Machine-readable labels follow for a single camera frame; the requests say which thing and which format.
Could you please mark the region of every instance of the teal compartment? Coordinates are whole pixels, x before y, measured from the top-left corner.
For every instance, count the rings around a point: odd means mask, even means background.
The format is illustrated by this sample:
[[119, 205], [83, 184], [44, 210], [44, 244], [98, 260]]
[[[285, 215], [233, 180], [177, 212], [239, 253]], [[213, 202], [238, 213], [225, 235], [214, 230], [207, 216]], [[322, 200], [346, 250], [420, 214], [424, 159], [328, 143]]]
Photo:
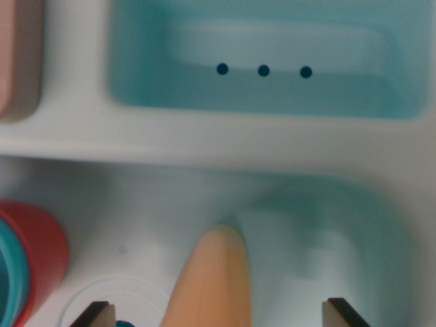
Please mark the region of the teal compartment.
[[112, 0], [110, 93], [131, 106], [409, 119], [428, 100], [434, 8]]
[[413, 326], [416, 246], [389, 201], [342, 178], [282, 181], [222, 221], [247, 245], [253, 325], [316, 326], [345, 297], [371, 326]]
[[29, 266], [14, 231], [0, 219], [0, 327], [10, 327], [29, 293]]

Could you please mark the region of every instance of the red cup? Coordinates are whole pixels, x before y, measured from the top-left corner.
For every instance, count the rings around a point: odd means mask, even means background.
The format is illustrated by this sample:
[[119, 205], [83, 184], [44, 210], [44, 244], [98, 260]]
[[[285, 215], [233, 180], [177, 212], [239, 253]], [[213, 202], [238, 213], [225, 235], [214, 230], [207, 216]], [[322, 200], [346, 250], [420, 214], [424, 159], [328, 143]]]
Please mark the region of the red cup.
[[0, 219], [17, 235], [29, 265], [29, 295], [14, 323], [23, 327], [62, 282], [68, 264], [67, 240], [56, 219], [32, 204], [0, 200]]

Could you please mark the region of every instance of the red rim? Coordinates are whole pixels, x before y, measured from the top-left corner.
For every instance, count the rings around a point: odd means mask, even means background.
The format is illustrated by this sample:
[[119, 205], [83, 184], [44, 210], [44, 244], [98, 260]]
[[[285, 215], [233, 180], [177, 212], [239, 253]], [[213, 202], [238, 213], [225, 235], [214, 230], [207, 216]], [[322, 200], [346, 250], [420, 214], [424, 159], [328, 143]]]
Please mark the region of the red rim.
[[27, 241], [25, 235], [22, 233], [21, 229], [16, 225], [15, 221], [9, 216], [7, 212], [0, 208], [0, 218], [7, 223], [7, 225], [15, 232], [23, 249], [25, 250], [27, 264], [29, 265], [29, 294], [27, 296], [27, 301], [22, 308], [22, 311], [16, 321], [14, 322], [13, 327], [23, 327], [27, 320], [30, 318], [33, 306], [35, 305], [36, 299], [36, 267], [35, 261], [31, 255], [31, 246]]

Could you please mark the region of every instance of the round base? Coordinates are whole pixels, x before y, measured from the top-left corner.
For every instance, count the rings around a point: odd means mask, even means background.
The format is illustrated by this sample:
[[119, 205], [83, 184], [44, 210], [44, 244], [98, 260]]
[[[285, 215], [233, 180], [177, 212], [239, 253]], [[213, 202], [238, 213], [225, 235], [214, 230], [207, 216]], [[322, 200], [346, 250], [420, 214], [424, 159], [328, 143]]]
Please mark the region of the round base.
[[69, 327], [93, 301], [115, 305], [116, 320], [135, 327], [159, 327], [168, 303], [159, 290], [143, 281], [106, 279], [90, 285], [71, 301], [61, 327]]

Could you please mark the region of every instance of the hole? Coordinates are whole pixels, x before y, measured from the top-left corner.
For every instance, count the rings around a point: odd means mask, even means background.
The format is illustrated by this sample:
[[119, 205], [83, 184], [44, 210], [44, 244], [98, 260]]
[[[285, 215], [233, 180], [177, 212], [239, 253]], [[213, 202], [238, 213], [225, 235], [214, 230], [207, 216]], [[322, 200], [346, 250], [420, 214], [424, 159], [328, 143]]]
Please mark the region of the hole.
[[227, 66], [225, 63], [220, 63], [217, 66], [217, 72], [220, 75], [226, 75], [229, 72], [229, 66]]
[[312, 69], [309, 66], [304, 66], [301, 70], [300, 70], [300, 75], [303, 78], [309, 78], [312, 76]]
[[268, 76], [270, 73], [270, 68], [267, 65], [261, 65], [258, 69], [258, 73], [260, 76]]
[[129, 322], [125, 322], [124, 320], [119, 320], [116, 322], [116, 327], [135, 327], [135, 326], [130, 324]]

